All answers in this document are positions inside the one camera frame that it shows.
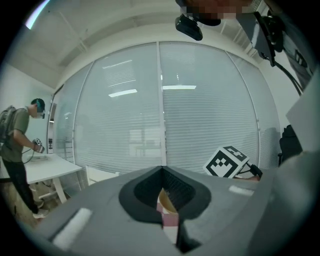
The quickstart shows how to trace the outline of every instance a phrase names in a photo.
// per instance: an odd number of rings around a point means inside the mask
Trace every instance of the white table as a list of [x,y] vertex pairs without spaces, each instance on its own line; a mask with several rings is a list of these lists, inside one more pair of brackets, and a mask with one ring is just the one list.
[[56,154],[45,154],[45,156],[47,156],[47,160],[30,161],[25,164],[26,180],[28,184],[33,184],[52,179],[55,191],[61,203],[64,203],[67,199],[59,177],[80,171],[82,167],[68,162]]

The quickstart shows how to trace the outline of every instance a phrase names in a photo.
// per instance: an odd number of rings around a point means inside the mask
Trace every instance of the black pants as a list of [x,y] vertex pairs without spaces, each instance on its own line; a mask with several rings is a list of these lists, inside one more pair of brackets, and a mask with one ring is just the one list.
[[26,206],[34,213],[38,213],[38,207],[34,202],[32,191],[30,190],[29,184],[27,183],[27,173],[25,166],[22,162],[9,162],[2,159],[3,164],[10,176],[10,179],[26,204]]

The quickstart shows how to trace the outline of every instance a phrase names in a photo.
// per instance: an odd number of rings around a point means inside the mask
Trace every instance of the window blind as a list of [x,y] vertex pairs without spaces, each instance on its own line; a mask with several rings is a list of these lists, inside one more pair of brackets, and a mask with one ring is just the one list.
[[[82,68],[65,82],[59,92],[54,115],[53,152],[71,163],[74,162],[73,125],[76,105],[90,66]],[[77,173],[61,176],[60,180],[62,188],[70,196],[81,190]]]
[[269,86],[257,67],[233,54],[229,55],[246,83],[258,118],[259,167],[262,169],[275,168],[278,166],[278,153],[280,153],[280,125]]
[[161,165],[156,44],[97,60],[79,98],[75,161],[121,174]]
[[161,43],[168,166],[205,173],[219,146],[232,145],[258,162],[253,104],[226,52],[191,43]]

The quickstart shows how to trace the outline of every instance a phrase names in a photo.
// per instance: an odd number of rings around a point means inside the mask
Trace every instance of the man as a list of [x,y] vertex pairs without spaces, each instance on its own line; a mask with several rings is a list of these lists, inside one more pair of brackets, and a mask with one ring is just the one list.
[[9,125],[9,140],[1,147],[3,164],[26,206],[32,211],[35,219],[45,218],[48,210],[40,209],[44,202],[34,202],[32,191],[27,183],[27,173],[22,162],[22,151],[24,147],[42,153],[43,146],[32,143],[25,133],[28,129],[29,117],[42,118],[45,111],[45,102],[41,98],[31,101],[31,105],[18,108],[12,117]]

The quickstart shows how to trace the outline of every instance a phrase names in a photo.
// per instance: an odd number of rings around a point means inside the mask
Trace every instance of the ceiling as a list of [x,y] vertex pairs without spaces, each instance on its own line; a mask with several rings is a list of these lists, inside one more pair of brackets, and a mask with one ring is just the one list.
[[[255,8],[263,11],[266,6],[260,2],[254,0]],[[179,15],[174,0],[52,0],[31,30],[23,26],[8,62],[55,88],[65,67],[97,41],[135,27],[174,23]],[[200,27],[227,36],[250,56],[256,53],[236,20]]]

